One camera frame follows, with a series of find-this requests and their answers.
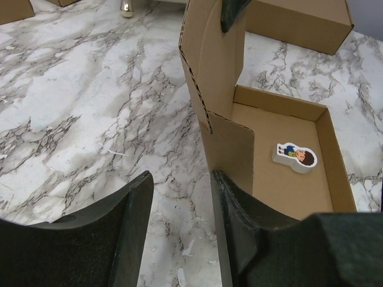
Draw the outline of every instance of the marble floor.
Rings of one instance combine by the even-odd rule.
[[[0,26],[0,217],[53,221],[144,170],[155,193],[139,287],[221,286],[209,174],[178,54],[184,6],[120,0]],[[380,208],[383,43],[335,56],[248,34],[240,84],[328,105],[359,211]]]

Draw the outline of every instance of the brown cardboard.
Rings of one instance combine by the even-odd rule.
[[[245,15],[222,33],[220,11],[221,0],[190,0],[180,36],[181,60],[209,169],[224,171],[243,190],[293,218],[354,212],[329,110],[235,87],[243,65]],[[314,170],[302,175],[273,163],[272,148],[285,142],[313,149],[318,157]]]
[[[354,25],[346,0],[253,0],[249,32],[335,54]]]
[[[74,2],[77,2],[79,0],[47,0],[47,1],[51,2],[53,4],[56,4],[57,6],[65,7],[65,6],[71,5]]]
[[[0,0],[0,25],[33,17],[34,9],[29,0]]]

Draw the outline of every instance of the cartoon character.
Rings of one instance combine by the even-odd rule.
[[[309,148],[299,147],[294,143],[278,143],[272,154],[272,161],[290,166],[298,173],[308,173],[318,163],[317,155]]]
[[[285,148],[282,148],[281,146],[279,148],[279,153],[280,154],[285,154],[289,157],[296,157],[302,164],[305,166],[311,166],[313,165],[315,159],[314,156],[312,155],[311,152],[309,151],[304,151],[301,149],[294,149],[294,146],[288,145]]]

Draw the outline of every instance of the white marble table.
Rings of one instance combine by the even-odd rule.
[[[209,174],[178,54],[184,6],[120,0],[0,26],[0,217],[52,221],[144,170],[156,190],[140,287],[221,286]],[[334,57],[247,35],[240,84],[328,105],[360,211],[380,205],[383,43]]]

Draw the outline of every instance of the small figurine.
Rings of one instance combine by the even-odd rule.
[[[301,148],[296,144],[287,142],[278,143],[273,151],[272,161],[290,166],[298,173],[308,173],[317,163],[317,155],[309,148]]]

